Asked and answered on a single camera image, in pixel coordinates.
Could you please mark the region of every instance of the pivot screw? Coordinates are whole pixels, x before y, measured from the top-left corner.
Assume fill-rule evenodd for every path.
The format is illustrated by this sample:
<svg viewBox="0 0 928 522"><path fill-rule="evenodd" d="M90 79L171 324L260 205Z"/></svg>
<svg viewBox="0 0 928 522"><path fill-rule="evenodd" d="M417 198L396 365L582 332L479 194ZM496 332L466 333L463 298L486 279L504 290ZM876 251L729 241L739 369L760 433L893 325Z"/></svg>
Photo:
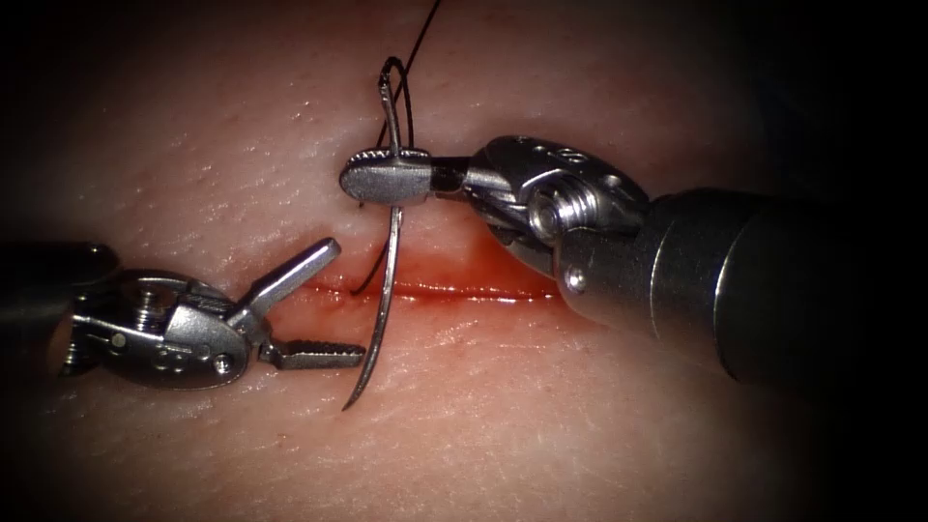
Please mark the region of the pivot screw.
<svg viewBox="0 0 928 522"><path fill-rule="evenodd" d="M213 359L213 369L219 375L232 371L232 357L229 354L219 354Z"/></svg>
<svg viewBox="0 0 928 522"><path fill-rule="evenodd" d="M564 285L574 294L583 294L587 289L587 276L582 270L571 265L564 271Z"/></svg>

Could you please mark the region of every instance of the skin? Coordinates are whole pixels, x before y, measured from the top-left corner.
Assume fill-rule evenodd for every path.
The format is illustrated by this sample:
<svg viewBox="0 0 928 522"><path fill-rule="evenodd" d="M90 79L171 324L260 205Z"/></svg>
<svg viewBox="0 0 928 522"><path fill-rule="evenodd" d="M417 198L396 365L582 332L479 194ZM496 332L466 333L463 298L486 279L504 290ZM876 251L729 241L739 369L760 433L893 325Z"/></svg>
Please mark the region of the skin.
<svg viewBox="0 0 928 522"><path fill-rule="evenodd" d="M336 237L344 253L275 309L275 334L366 344L376 295L345 290L369 269L388 212L359 209L336 175L373 145L376 74L388 55L406 58L430 2L343 4L139 15L125 26L155 18L119 33L118 49L89 62L75 52L58 81L71 88L50 87L23 110L34 139L10 162L28 175L11 179L4 221L107 243L128 267L195 276L233 298ZM410 78L417 146L466 156L525 133L600 156L651 195L777 190L727 26L634 3L499 4L448 1L438 12ZM481 255L499 258L487 238L463 205L407 209L401 298L348 412L357 370L263 364L210 391L154 391L99 369L15 406L5 397L23 426L11 435L21 498L41 494L41 510L69 518L131 520L728 520L810 509L814 410L611 332L557 298L499 299L545 283L523 271L494 294L460 275ZM461 289L425 295L433 283Z"/></svg>

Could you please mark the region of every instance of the curved suture needle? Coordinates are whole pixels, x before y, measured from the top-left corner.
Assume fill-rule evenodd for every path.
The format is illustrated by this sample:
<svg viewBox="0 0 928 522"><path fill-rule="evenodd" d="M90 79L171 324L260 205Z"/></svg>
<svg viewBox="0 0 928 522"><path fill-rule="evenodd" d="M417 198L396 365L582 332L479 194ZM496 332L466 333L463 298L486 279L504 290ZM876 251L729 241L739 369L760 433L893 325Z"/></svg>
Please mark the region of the curved suture needle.
<svg viewBox="0 0 928 522"><path fill-rule="evenodd" d="M391 56L387 59L387 62L384 64L384 68L380 72L378 88L380 90L380 99L384 106L384 112L387 113L387 129L390 131L390 154L393 158L399 158L401 150L399 143L399 122L396 118L396 104L393 102L393 95L390 88L390 71L394 68L399 71L401 81L405 83L406 71L403 69L402 62L398 58ZM412 109L410 108L409 104L410 98L408 85L404 89L404 92L406 93L407 116L409 116L412 112ZM409 121L409 141L410 144L412 144L412 119ZM396 277L396 259L399 254L399 231L402 224L402 207L390 207L390 236L387 239L387 245L385 248L387 263L384 266L384 282L381 287L380 304L377 307L377 318L374 321L374 333L370 338L370 347L367 349L367 356L364 359L361 375L358 377L358 383L351 391L351 396L348 397L348 402L345 403L344 407L341 409L342 411L350 408L351 405L361 397L364 388L367 387L367 383L370 381L370 376L374 372L374 365L377 363L377 356L380 354L380 346L383 344L384 332L387 328L387 319L390 316L390 304L393 297L393 284L395 283Z"/></svg>

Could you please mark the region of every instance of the silver metal tool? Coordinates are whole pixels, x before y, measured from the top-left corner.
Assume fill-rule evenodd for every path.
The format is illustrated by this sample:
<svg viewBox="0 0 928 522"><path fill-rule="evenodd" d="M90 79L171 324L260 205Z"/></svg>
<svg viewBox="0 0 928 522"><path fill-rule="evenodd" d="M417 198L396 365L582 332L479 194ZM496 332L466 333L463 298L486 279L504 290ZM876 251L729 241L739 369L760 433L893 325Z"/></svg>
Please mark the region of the silver metal tool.
<svg viewBox="0 0 928 522"><path fill-rule="evenodd" d="M255 281L238 303L202 281L165 271L126 270L82 286L73 296L65 368L102 363L145 386L198 390L240 377L252 350L279 369L356 366L361 346L280 341L265 320L274 304L339 252L334 239L316 243Z"/></svg>
<svg viewBox="0 0 928 522"><path fill-rule="evenodd" d="M339 178L364 202L421 202L428 195L469 203L514 256L554 277L561 233L592 226L634 232L649 199L621 170L591 154L527 136L502 136L472 157L388 160L354 155Z"/></svg>
<svg viewBox="0 0 928 522"><path fill-rule="evenodd" d="M525 136L496 138L469 159L417 162L368 159L349 164L343 179L363 172L388 187L383 178L427 172L429 194L469 202L516 258L557 281L578 314L650 334L699 363L716 360L744 383L840 397L858 378L850 281L868 270L850 209L714 188L649 201L605 161ZM440 166L449 163L451 174Z"/></svg>

